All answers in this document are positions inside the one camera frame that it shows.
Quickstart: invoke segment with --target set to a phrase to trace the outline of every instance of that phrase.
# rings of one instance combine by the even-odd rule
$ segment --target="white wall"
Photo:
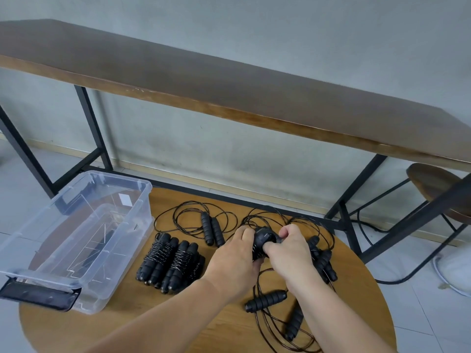
[[[0,7],[2,21],[54,18],[439,106],[467,124],[470,14],[470,0],[2,0]],[[322,207],[373,156],[150,102],[90,95],[113,157]],[[93,149],[70,84],[0,69],[0,103],[25,137]],[[402,181],[409,164],[388,159],[351,207]],[[422,200],[408,184],[365,215],[393,222]],[[425,230],[449,234],[439,220]]]

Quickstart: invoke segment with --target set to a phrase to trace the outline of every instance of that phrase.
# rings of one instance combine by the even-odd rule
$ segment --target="left hand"
[[[238,228],[232,239],[216,250],[201,279],[215,287],[224,303],[242,297],[257,282],[263,259],[252,261],[255,231]]]

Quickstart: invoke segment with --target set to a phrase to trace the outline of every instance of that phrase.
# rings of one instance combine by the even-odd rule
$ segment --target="wooden tabletop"
[[[247,215],[251,209],[170,189],[154,188],[150,194],[152,215],[156,216],[188,200],[217,204],[223,209],[235,213],[239,220]],[[201,225],[201,219],[197,213],[182,215],[181,219],[182,225]],[[223,225],[222,218],[219,217],[218,219]],[[159,229],[173,227],[171,213],[165,214],[162,220],[159,219],[157,225]],[[273,229],[278,230],[279,227],[274,225]],[[308,227],[301,226],[301,229],[306,237],[314,235],[314,231]],[[326,231],[322,233],[329,238]],[[181,240],[196,241],[200,245],[199,252],[206,257],[207,263],[215,251],[214,247],[206,246],[203,240],[193,239],[182,233],[175,233],[174,236],[179,237]],[[145,286],[135,279],[136,271],[144,255],[150,249],[153,240],[154,235],[152,234],[108,305],[103,311],[95,315],[84,315],[73,310],[64,314],[37,306],[21,304],[21,325],[32,347],[40,353],[80,352],[129,320],[169,299],[169,295],[163,295],[160,291]],[[327,243],[321,240],[319,245],[325,248]],[[332,265],[339,277],[338,281],[334,283],[337,294],[386,342],[396,348],[396,337],[391,315],[378,285],[362,261],[340,240],[335,242]],[[269,260],[265,261],[262,268],[267,267],[270,267]],[[274,272],[264,273],[261,276],[261,286],[266,291],[286,288],[284,280]],[[257,329],[254,315],[244,311],[243,303],[250,298],[251,292],[247,292],[244,299],[228,305],[198,336],[189,351],[271,352]],[[288,293],[286,301],[271,308],[272,313],[280,319],[287,319],[293,303],[294,297]],[[305,322],[303,322],[302,327],[309,330]],[[152,329],[149,328],[149,334],[152,334]],[[303,344],[307,343],[308,339],[299,333],[295,342]],[[156,351],[158,351],[158,342],[156,342]],[[288,352],[281,347],[277,348],[277,351]]]
[[[1,22],[0,67],[471,171],[471,128],[442,109],[70,23]]]

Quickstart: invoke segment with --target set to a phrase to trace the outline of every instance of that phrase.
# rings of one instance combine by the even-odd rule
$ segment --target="floor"
[[[53,181],[79,160],[44,150],[33,149],[33,152]],[[121,171],[186,185],[135,171]],[[193,185],[186,186],[214,191]],[[0,244],[49,201],[48,196],[6,141],[0,141],[0,198],[3,199],[0,202]],[[373,242],[380,239],[380,235],[373,231],[367,230],[366,233]],[[346,242],[344,233],[336,234]],[[362,248],[366,249],[366,240],[361,235],[358,238]],[[377,279],[400,279],[411,272],[437,246],[438,244],[432,241],[409,237],[368,263],[367,267]],[[454,247],[447,247],[444,253],[453,250]],[[471,352],[471,298],[461,296],[450,289],[441,290],[440,285],[441,281],[431,265],[424,267],[415,277],[403,284],[380,285],[394,321],[400,353]],[[34,351],[23,335],[17,303],[0,300],[0,341],[4,352]]]

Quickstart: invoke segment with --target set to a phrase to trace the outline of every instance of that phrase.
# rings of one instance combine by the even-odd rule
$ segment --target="clear plastic container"
[[[54,307],[75,294],[73,309],[102,310],[152,231],[151,189],[132,177],[79,174],[0,247],[0,273],[15,278],[6,298]]]

